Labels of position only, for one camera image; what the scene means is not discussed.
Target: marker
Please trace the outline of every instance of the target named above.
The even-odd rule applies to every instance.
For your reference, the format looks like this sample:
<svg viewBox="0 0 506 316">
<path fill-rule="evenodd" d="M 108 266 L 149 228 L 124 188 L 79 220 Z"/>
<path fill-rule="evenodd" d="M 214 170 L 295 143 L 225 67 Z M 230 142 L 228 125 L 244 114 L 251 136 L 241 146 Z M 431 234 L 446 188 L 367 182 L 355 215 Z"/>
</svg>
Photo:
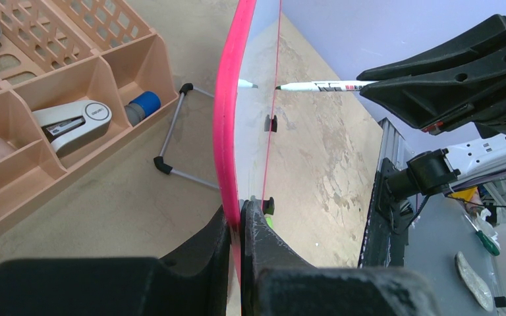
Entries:
<svg viewBox="0 0 506 316">
<path fill-rule="evenodd" d="M 253 89 L 259 88 L 259 86 L 257 86 L 256 84 L 252 84 L 251 82 L 249 82 L 247 80 L 243 80 L 243 79 L 237 80 L 237 87 L 238 88 L 253 88 Z"/>
<path fill-rule="evenodd" d="M 312 92 L 348 92 L 360 91 L 368 84 L 373 84 L 376 81 L 311 81 L 311 82 L 294 82 L 292 84 L 285 84 L 277 86 L 276 90 L 286 91 L 312 91 Z"/>
</svg>

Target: lavender wall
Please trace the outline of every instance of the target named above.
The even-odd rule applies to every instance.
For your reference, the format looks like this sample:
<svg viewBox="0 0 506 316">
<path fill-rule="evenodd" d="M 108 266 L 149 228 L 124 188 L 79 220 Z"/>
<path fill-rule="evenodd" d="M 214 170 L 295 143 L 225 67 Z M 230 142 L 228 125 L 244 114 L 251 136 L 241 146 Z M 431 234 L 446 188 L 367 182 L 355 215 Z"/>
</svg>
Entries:
<svg viewBox="0 0 506 316">
<path fill-rule="evenodd" d="M 506 0 L 286 0 L 283 12 L 342 80 L 435 47 L 489 16 L 506 15 Z M 359 97 L 377 121 L 389 117 L 416 152 L 475 139 L 471 124 L 431 136 Z"/>
</svg>

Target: gray metal rod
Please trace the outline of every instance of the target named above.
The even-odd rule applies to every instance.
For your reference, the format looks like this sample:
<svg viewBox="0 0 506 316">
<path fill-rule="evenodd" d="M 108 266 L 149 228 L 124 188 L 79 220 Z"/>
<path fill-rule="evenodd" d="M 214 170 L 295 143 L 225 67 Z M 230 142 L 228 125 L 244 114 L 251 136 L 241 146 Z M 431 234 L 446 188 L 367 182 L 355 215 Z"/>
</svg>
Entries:
<svg viewBox="0 0 506 316">
<path fill-rule="evenodd" d="M 218 185 L 217 184 L 214 184 L 214 183 L 211 183 L 211 182 L 208 182 L 208 181 L 205 181 L 205 180 L 202 180 L 201 178 L 197 178 L 196 176 L 192 176 L 190 174 L 187 174 L 185 172 L 181 172 L 177 169 L 171 169 L 171 173 L 173 174 L 177 174 L 178 176 L 181 176 L 183 178 L 186 178 L 186 179 L 189 179 L 191 181 L 195 181 L 195 182 L 198 182 L 198 183 L 201 183 L 201 184 L 204 184 L 205 186 L 209 186 L 215 190 L 220 190 L 218 188 Z"/>
<path fill-rule="evenodd" d="M 183 104 L 183 99 L 185 98 L 185 93 L 179 95 L 179 102 L 177 103 L 177 107 L 175 108 L 175 113 L 173 113 L 173 119 L 171 120 L 171 125 L 169 126 L 169 130 L 167 131 L 166 139 L 164 141 L 164 145 L 162 146 L 162 150 L 160 151 L 159 156 L 163 157 L 165 151 L 167 149 L 167 144 L 171 138 L 171 134 L 173 133 L 173 128 L 175 127 L 175 122 L 177 121 L 177 116 L 179 115 L 179 110 L 181 110 L 181 105 Z"/>
<path fill-rule="evenodd" d="M 212 95 L 212 94 L 210 94 L 210 93 L 208 93 L 208 92 L 204 91 L 204 90 L 203 90 L 203 89 L 201 89 L 201 88 L 197 88 L 196 86 L 193 86 L 193 90 L 196 90 L 197 92 L 200 92 L 200 93 L 202 93 L 202 94 L 204 94 L 204 95 L 208 95 L 209 97 L 214 98 L 214 95 Z"/>
</svg>

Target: green screwdriver handle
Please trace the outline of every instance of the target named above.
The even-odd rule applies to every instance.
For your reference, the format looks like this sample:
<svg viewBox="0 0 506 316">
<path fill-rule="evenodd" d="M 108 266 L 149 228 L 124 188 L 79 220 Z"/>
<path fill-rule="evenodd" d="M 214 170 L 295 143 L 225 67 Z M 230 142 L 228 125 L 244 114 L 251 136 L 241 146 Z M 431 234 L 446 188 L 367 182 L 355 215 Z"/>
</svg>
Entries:
<svg viewBox="0 0 506 316">
<path fill-rule="evenodd" d="M 481 230 L 479 230 L 478 232 L 476 232 L 476 235 L 478 236 L 478 238 L 480 239 L 480 241 L 482 242 L 482 245 L 484 245 L 485 249 L 491 253 L 493 256 L 498 256 L 499 255 L 499 249 L 497 248 L 497 246 L 494 244 L 494 242 L 492 242 L 487 236 L 486 234 L 484 234 L 484 232 L 482 232 Z"/>
</svg>

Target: stapler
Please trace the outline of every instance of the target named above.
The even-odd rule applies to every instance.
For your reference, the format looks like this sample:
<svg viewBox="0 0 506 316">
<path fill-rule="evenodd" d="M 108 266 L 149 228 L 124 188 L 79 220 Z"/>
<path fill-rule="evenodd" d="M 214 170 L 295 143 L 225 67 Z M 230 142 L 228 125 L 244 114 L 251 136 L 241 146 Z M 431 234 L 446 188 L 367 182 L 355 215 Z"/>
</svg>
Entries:
<svg viewBox="0 0 506 316">
<path fill-rule="evenodd" d="M 92 100 L 66 103 L 33 114 L 59 157 L 103 136 L 111 121 L 109 107 Z"/>
</svg>

